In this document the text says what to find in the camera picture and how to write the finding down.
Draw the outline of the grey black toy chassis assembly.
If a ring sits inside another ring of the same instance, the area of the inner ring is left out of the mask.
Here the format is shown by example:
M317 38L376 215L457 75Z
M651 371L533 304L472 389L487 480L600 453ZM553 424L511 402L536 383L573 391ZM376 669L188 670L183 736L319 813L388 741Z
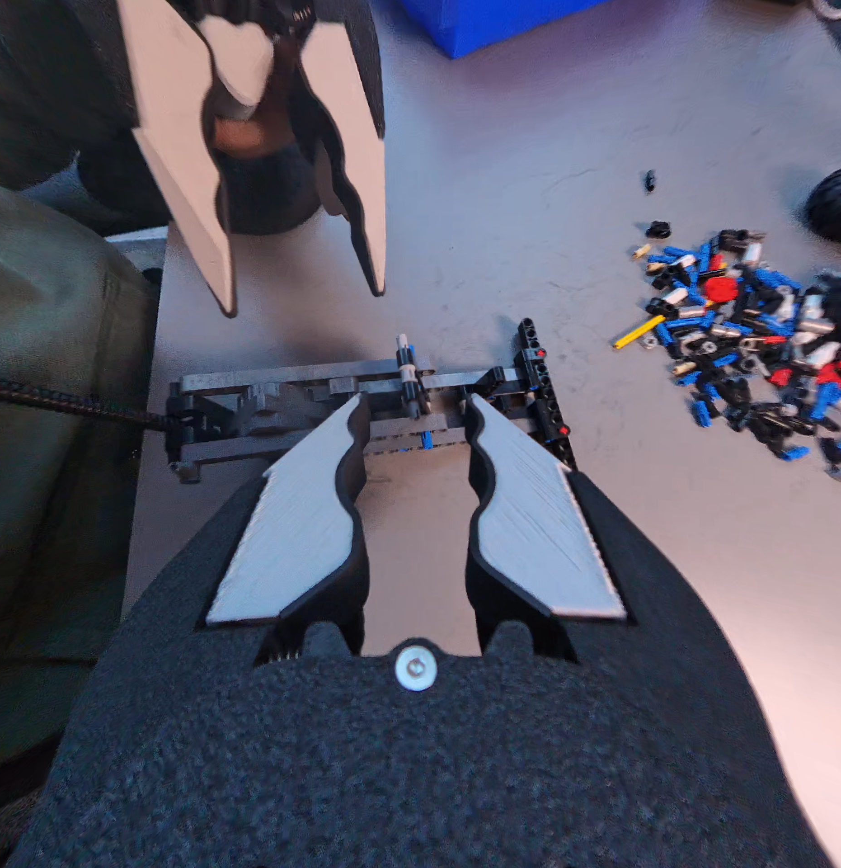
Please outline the grey black toy chassis assembly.
M280 458L356 395L369 405L368 454L458 445L467 399L479 395L575 471L532 319L519 322L514 345L511 363L457 373L436 373L401 335L390 359L188 374L169 385L160 414L2 379L0 403L157 431L170 469L191 484L206 465Z

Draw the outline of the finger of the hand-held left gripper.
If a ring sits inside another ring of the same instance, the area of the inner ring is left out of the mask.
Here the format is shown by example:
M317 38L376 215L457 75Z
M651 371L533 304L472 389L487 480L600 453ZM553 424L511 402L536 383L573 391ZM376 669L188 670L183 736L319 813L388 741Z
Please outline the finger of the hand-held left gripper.
M166 1L118 1L136 106L136 143L222 314L237 314L228 199L211 138L215 65L194 24Z
M317 21L299 71L329 167L333 198L351 229L354 252L373 296L385 295L385 144L372 119L348 28Z

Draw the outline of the blue plastic bin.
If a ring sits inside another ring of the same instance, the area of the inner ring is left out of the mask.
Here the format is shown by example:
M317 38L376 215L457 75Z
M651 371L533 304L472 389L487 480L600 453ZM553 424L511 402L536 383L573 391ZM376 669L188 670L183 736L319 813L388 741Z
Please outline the blue plastic bin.
M599 1L401 1L409 18L452 59L583 12Z

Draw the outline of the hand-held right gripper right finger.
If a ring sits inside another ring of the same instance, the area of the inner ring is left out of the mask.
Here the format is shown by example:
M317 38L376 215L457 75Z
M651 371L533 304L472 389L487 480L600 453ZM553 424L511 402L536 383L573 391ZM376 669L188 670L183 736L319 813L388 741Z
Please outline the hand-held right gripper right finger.
M483 617L521 600L544 618L626 619L596 540L555 458L484 398L465 407L470 486L466 591Z

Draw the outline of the person's left hand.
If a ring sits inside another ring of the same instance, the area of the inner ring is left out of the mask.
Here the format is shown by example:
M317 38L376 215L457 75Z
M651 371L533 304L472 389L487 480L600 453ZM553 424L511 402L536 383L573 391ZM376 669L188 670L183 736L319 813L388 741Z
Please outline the person's left hand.
M295 142L288 121L279 113L255 114L246 120L217 116L214 120L213 148L234 159L263 158Z

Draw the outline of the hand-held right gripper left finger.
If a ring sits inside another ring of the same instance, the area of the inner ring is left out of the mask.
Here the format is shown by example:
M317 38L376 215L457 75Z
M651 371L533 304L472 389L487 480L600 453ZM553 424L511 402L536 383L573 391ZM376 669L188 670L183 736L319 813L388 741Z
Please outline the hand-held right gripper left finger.
M267 469L205 624L348 624L370 567L356 500L366 484L370 410L353 396Z

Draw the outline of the yellow toy axle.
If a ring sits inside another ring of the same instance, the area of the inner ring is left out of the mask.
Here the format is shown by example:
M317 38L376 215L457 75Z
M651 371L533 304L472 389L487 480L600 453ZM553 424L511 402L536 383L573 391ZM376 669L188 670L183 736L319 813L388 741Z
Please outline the yellow toy axle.
M631 344L632 342L637 341L645 334L653 331L658 325L662 325L667 321L667 316L662 314L659 316L653 316L647 319L645 322L641 323L637 327L631 329L630 331L622 334L618 339L614 340L611 344L611 348L615 351L621 351L626 346Z

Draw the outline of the pile of small toy parts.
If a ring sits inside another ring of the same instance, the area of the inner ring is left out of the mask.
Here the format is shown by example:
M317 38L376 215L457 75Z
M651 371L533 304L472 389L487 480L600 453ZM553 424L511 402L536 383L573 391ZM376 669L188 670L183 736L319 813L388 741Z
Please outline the pile of small toy parts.
M823 310L824 277L841 273L798 283L765 260L765 238L724 229L692 248L634 246L646 320L667 321L632 344L667 353L697 426L747 431L783 462L815 451L841 483L841 326Z

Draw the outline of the grey desk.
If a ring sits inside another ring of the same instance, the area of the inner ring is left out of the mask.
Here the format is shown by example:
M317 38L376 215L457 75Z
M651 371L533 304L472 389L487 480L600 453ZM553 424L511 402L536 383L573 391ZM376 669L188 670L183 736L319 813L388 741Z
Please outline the grey desk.
M608 2L459 60L374 7L385 84L387 288L342 219L234 240L224 318L170 229L149 406L181 375L392 358L441 373L512 359L530 317L579 468L700 594L759 695L786 773L841 866L841 483L749 432L690 418L643 319L630 250L766 233L770 266L841 273L803 201L841 167L841 55L811 11ZM656 174L653 193L643 175Z

